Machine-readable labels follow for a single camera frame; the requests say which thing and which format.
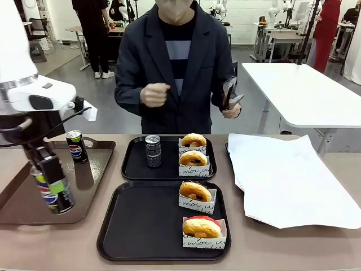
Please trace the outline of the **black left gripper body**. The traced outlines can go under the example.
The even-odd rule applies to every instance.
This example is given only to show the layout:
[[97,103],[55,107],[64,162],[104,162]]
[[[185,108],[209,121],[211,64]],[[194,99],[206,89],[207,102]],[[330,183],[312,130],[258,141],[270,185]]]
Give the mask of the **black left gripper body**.
[[38,144],[42,139],[65,133],[57,111],[34,111],[1,116],[1,147],[27,143]]

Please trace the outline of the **person's right hand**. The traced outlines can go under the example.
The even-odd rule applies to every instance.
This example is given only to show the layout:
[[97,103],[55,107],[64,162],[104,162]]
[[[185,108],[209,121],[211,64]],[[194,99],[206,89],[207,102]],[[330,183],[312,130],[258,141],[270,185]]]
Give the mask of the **person's right hand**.
[[140,92],[140,102],[149,108],[161,107],[167,99],[170,85],[165,83],[148,84]]

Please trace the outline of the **person's left hand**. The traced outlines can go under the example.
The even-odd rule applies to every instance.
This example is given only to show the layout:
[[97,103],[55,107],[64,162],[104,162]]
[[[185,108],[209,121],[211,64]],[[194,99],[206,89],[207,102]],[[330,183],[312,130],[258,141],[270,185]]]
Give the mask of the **person's left hand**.
[[222,115],[225,119],[235,119],[241,113],[241,105],[239,103],[235,104],[231,109],[223,110]]

